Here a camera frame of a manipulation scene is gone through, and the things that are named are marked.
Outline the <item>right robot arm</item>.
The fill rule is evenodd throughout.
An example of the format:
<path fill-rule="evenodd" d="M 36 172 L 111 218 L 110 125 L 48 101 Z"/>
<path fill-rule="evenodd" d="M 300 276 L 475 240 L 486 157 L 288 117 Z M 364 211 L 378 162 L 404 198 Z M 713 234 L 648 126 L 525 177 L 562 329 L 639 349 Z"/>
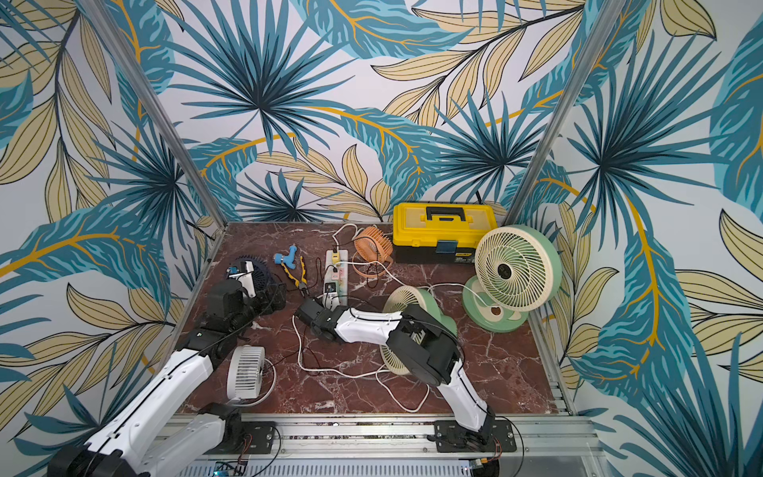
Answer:
<path fill-rule="evenodd" d="M 294 318 L 330 342 L 389 348 L 413 377 L 437 388 L 459 429 L 483 440 L 490 435 L 495 413 L 470 382 L 460 343 L 420 306 L 381 313 L 342 305 L 329 309 L 308 299 L 297 308 Z"/>

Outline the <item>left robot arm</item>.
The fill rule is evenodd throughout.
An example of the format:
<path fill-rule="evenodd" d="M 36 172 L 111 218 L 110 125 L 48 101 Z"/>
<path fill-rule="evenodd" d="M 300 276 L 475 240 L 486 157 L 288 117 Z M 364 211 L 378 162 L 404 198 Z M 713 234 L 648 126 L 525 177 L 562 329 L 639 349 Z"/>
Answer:
<path fill-rule="evenodd" d="M 201 327 L 177 345 L 158 375 L 85 442 L 68 444 L 50 460 L 50 476 L 175 476 L 209 451 L 242 454 L 254 431 L 231 405 L 207 405 L 161 443 L 155 441 L 177 409 L 238 345 L 260 316 L 282 310 L 284 283 L 261 270 L 240 272 L 210 290 Z"/>

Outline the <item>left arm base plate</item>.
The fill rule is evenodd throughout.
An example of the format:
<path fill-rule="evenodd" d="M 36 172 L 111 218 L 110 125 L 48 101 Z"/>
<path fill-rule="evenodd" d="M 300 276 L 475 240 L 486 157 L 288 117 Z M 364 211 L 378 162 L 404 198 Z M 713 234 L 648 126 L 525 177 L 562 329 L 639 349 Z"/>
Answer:
<path fill-rule="evenodd" d="M 270 454 L 277 439 L 274 421 L 233 421 L 226 423 L 223 440 L 208 451 L 212 454 Z"/>

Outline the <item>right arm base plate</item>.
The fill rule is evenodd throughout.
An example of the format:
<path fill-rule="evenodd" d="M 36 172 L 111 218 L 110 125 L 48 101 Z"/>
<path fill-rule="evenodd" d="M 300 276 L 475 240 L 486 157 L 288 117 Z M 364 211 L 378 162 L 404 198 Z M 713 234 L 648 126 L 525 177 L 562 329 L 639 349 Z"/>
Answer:
<path fill-rule="evenodd" d="M 435 421 L 433 434 L 426 438 L 439 453 L 500 453 L 517 451 L 516 437 L 512 425 L 498 419 L 486 423 L 481 431 L 470 431 L 456 421 Z"/>

